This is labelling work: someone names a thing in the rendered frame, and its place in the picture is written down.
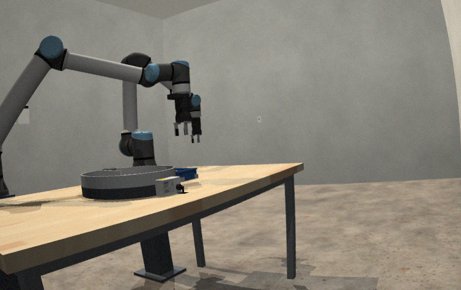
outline circular bowl feeder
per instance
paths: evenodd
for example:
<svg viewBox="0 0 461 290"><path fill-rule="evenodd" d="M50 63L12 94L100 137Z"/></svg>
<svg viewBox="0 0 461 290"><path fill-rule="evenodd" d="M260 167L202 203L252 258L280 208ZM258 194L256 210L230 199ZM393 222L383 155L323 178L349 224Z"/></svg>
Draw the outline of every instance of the circular bowl feeder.
<svg viewBox="0 0 461 290"><path fill-rule="evenodd" d="M173 166L107 168L80 175L82 196L92 199L133 199L155 196L155 181L175 176Z"/></svg>

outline table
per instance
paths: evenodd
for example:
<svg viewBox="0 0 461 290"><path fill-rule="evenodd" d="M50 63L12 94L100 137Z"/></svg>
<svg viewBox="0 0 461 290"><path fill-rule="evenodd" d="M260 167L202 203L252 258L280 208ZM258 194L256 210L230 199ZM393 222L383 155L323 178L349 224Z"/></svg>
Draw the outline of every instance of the table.
<svg viewBox="0 0 461 290"><path fill-rule="evenodd" d="M200 219L282 184L287 278L294 279L294 174L304 164L197 168L199 178L183 182L183 195L97 201L84 198L76 186L0 199L0 290L42 290L41 275L138 242L145 268L135 275L165 281L185 271L172 264L168 231L189 223L197 266L204 267Z"/></svg>

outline brown stained floor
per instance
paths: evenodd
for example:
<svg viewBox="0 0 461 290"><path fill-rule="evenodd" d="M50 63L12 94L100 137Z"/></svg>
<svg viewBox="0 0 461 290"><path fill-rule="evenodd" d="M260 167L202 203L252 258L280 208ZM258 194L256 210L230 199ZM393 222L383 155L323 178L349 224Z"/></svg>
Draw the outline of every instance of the brown stained floor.
<svg viewBox="0 0 461 290"><path fill-rule="evenodd" d="M49 273L45 289L461 289L461 178L296 185L297 277L286 279L284 186L169 232L174 264L161 284L133 275L139 244Z"/></svg>

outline table leg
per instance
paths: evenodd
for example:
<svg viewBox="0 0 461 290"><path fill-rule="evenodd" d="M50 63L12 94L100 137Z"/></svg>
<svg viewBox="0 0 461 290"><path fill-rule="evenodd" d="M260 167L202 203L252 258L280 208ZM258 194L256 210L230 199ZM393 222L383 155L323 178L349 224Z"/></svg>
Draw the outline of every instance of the table leg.
<svg viewBox="0 0 461 290"><path fill-rule="evenodd" d="M286 196L286 252L287 278L294 279L295 270L295 178L290 176L284 184Z"/></svg>
<svg viewBox="0 0 461 290"><path fill-rule="evenodd" d="M0 290L44 290L38 267L14 274L6 274L0 269Z"/></svg>
<svg viewBox="0 0 461 290"><path fill-rule="evenodd" d="M193 226L193 237L195 241L196 265L200 268L205 267L204 242L202 241L202 225L200 220L191 223Z"/></svg>
<svg viewBox="0 0 461 290"><path fill-rule="evenodd" d="M145 268L135 271L134 275L136 276L164 283L186 271L186 268L173 265L167 232L141 241L141 252Z"/></svg>

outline wooden tabletop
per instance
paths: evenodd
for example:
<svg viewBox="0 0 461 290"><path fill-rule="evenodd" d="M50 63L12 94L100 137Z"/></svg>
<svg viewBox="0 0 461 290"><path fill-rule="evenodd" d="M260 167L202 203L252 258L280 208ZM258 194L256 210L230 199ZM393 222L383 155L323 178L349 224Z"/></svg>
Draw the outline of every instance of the wooden tabletop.
<svg viewBox="0 0 461 290"><path fill-rule="evenodd" d="M7 274L196 214L283 180L303 163L200 166L184 195L97 201L80 186L0 199L0 269Z"/></svg>

